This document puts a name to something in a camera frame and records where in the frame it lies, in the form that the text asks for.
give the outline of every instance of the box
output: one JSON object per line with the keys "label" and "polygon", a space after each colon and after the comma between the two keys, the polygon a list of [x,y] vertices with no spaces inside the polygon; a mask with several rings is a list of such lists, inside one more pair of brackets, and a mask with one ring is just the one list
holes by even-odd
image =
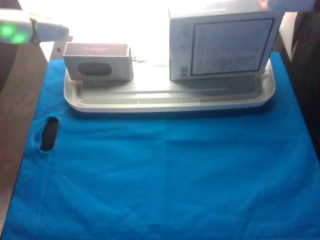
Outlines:
{"label": "box", "polygon": [[257,0],[171,6],[170,80],[263,74],[283,15]]}
{"label": "box", "polygon": [[132,81],[131,49],[128,44],[66,44],[63,59],[72,80]]}

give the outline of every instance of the black oval on box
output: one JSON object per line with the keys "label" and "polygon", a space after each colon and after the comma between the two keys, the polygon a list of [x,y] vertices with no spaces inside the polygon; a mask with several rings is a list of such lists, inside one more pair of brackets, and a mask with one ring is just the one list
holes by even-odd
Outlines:
{"label": "black oval on box", "polygon": [[105,62],[84,62],[78,66],[78,71],[86,76],[108,76],[112,68]]}

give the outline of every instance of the black rectangular border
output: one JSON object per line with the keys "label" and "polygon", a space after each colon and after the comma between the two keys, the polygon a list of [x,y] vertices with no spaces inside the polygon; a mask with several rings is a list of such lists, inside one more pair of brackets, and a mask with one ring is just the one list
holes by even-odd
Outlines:
{"label": "black rectangular border", "polygon": [[[202,74],[193,74],[193,69],[194,69],[194,50],[195,50],[195,38],[196,38],[196,26],[198,25],[208,25],[208,24],[224,24],[224,23],[238,23],[238,22],[255,22],[255,21],[265,21],[265,20],[272,20],[271,27],[268,33],[268,36],[266,38],[262,56],[260,59],[259,67],[257,70],[247,70],[247,71],[227,71],[227,72],[216,72],[216,73],[202,73]],[[205,75],[218,75],[218,74],[235,74],[235,73],[249,73],[249,72],[258,72],[260,70],[262,60],[265,55],[265,51],[267,48],[268,40],[271,35],[271,31],[274,27],[275,24],[275,18],[270,17],[270,18],[258,18],[258,19],[243,19],[243,20],[232,20],[232,21],[214,21],[214,22],[204,22],[204,23],[195,23],[193,25],[193,38],[192,38],[192,53],[191,53],[191,75],[190,76],[205,76]]]}

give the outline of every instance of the box top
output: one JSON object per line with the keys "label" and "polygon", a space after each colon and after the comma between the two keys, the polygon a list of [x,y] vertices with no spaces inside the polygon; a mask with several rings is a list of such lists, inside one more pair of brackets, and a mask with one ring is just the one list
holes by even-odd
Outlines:
{"label": "box top", "polygon": [[267,0],[200,0],[169,7],[170,19],[244,14],[269,11]]}
{"label": "box top", "polygon": [[63,56],[128,57],[130,54],[128,44],[68,42]]}

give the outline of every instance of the red logo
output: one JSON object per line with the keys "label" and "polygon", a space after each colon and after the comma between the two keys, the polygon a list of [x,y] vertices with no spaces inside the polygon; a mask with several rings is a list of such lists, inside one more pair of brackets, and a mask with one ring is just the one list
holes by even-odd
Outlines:
{"label": "red logo", "polygon": [[262,9],[268,9],[267,0],[259,0],[259,4]]}

